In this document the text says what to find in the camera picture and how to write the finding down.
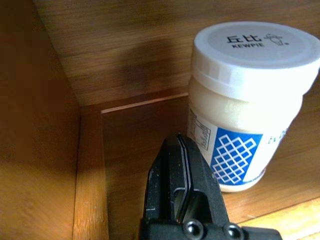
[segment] blue label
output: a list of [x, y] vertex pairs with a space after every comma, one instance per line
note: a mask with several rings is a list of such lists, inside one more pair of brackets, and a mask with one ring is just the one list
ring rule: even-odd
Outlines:
[[243, 180], [262, 136], [218, 127], [210, 167], [220, 184], [248, 183]]

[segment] white lid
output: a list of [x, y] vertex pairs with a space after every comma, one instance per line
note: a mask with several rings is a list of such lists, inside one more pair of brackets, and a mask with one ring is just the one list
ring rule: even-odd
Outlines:
[[194, 78], [230, 98], [301, 96], [319, 67], [320, 40], [285, 25], [227, 22], [203, 29], [194, 39]]

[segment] clamp jaw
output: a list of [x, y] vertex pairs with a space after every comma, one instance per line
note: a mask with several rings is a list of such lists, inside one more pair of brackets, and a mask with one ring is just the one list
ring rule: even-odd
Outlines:
[[228, 218], [219, 183], [197, 144], [169, 135], [148, 174], [140, 240], [282, 240], [274, 229]]

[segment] wooden wall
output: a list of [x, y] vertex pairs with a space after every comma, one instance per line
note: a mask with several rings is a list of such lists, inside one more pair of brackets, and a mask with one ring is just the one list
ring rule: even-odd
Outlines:
[[79, 105], [32, 2], [0, 5], [0, 239], [71, 240]]
[[227, 21], [320, 38], [319, 0], [34, 0], [82, 106], [188, 84], [193, 38]]

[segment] jar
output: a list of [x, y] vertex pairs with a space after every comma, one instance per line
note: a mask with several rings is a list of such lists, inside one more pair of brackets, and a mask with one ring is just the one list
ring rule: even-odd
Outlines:
[[319, 67], [320, 41], [289, 26], [227, 22], [196, 35], [187, 135], [223, 192], [262, 178]]

